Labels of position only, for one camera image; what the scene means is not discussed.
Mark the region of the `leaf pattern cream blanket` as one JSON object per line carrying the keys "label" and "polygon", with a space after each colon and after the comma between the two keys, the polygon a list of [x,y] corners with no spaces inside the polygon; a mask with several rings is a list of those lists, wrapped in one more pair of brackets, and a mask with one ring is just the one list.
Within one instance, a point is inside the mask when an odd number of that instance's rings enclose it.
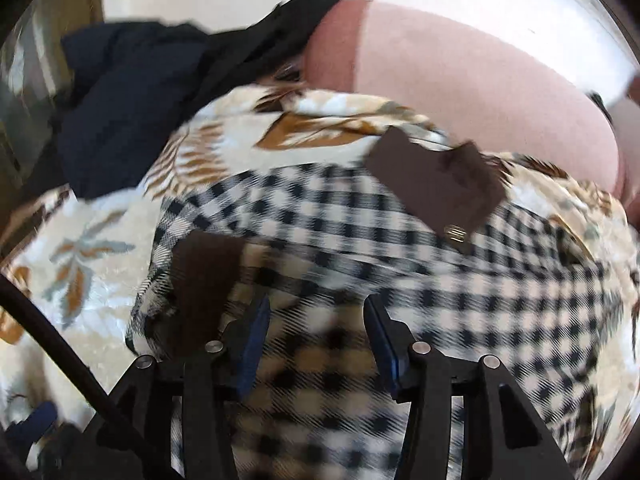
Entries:
{"label": "leaf pattern cream blanket", "polygon": [[[358,165],[390,127],[433,151],[451,145],[426,116],[379,96],[236,88],[173,133],[136,188],[98,200],[80,200],[69,188],[44,194],[38,202],[43,222],[1,271],[50,318],[98,381],[114,386],[136,353],[127,346],[127,330],[166,198],[244,171]],[[601,400],[615,414],[588,479],[605,473],[639,419],[638,318],[639,297],[599,365]]]}

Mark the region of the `wooden glass cabinet door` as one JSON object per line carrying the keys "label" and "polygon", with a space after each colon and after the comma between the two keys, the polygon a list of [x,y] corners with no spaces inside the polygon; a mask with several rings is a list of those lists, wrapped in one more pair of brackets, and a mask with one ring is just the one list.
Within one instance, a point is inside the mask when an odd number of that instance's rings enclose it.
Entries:
{"label": "wooden glass cabinet door", "polygon": [[54,96],[72,80],[62,38],[102,21],[102,0],[1,0],[2,219],[50,140]]}

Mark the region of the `pink bolster pillow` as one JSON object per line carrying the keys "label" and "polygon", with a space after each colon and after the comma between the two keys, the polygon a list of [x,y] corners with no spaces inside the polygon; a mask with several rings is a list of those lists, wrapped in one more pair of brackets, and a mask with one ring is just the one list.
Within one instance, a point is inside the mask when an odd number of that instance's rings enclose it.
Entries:
{"label": "pink bolster pillow", "polygon": [[582,90],[525,52],[436,14],[342,0],[303,55],[311,87],[413,108],[457,141],[534,156],[625,197],[614,131]]}

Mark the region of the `dark navy garment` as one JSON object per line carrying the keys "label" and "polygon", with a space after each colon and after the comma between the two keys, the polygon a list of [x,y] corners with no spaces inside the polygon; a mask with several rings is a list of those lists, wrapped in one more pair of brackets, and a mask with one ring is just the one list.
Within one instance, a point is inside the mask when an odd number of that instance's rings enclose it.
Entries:
{"label": "dark navy garment", "polygon": [[288,0],[247,28],[101,23],[61,41],[73,81],[55,97],[52,139],[34,170],[80,198],[134,188],[202,107],[275,72],[341,0]]}

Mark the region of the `black white checkered coat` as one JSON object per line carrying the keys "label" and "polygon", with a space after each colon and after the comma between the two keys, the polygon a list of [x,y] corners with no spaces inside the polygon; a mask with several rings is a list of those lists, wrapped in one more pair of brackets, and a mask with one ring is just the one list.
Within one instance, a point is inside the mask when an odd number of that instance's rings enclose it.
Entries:
{"label": "black white checkered coat", "polygon": [[364,298],[442,353],[502,359],[578,479],[615,414],[601,362],[639,297],[622,205],[558,167],[492,156],[506,199],[454,248],[358,165],[244,171],[160,207],[126,343],[160,358],[194,341],[197,310],[272,315],[256,386],[232,418],[245,479],[388,479],[408,412],[384,391]]}

